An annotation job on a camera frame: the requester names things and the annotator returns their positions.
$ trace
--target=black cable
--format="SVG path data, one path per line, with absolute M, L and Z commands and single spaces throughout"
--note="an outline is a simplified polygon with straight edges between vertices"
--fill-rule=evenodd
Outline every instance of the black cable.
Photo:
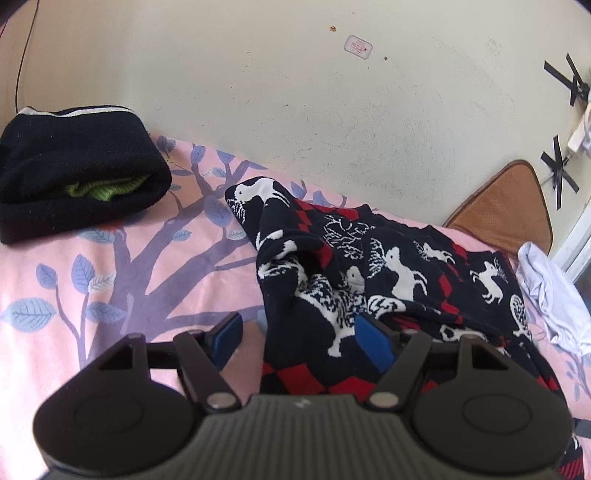
M 31 33 L 33 33 L 33 26 L 35 25 L 35 20 L 37 19 L 37 12 L 39 11 L 39 2 L 41 0 L 37 0 L 37 5 L 35 6 L 35 13 L 33 14 L 33 20 L 31 21 L 31 28 L 29 28 L 29 35 L 27 36 L 27 43 L 25 43 L 25 48 L 22 51 L 21 57 L 21 64 L 18 67 L 18 75 L 17 75 L 17 86 L 14 90 L 14 111 L 18 114 L 18 86 L 21 83 L 21 71 L 22 71 L 22 64 L 25 61 L 25 55 L 27 54 L 27 47 L 29 46 L 29 40 L 31 39 Z

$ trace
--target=metal screw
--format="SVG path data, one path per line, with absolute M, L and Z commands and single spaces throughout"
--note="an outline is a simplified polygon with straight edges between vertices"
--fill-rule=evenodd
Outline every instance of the metal screw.
M 238 399 L 228 392 L 215 392 L 207 397 L 206 402 L 211 408 L 221 410 L 233 407 L 238 402 Z
M 393 408 L 399 402 L 398 396 L 390 392 L 376 392 L 369 396 L 369 403 L 376 408 Z

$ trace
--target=sticker on wall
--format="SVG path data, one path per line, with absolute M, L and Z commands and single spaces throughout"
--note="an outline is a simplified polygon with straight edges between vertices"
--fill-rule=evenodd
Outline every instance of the sticker on wall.
M 371 43 L 361 40 L 359 37 L 355 37 L 355 35 L 350 35 L 345 42 L 346 51 L 364 60 L 368 59 L 373 48 Z

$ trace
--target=brown pillow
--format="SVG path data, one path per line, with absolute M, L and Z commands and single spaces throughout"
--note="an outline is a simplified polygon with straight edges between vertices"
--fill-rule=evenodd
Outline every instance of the brown pillow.
M 533 167 L 515 160 L 453 212 L 445 227 L 460 230 L 513 256 L 526 242 L 546 254 L 552 225 Z

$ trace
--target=folded black hat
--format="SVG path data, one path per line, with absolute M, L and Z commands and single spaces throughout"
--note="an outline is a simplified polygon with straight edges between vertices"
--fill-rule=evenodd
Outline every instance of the folded black hat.
M 131 110 L 24 108 L 0 137 L 0 242 L 137 213 L 160 200 L 171 182 L 167 163 Z M 122 184 L 108 201 L 88 193 L 96 185 Z

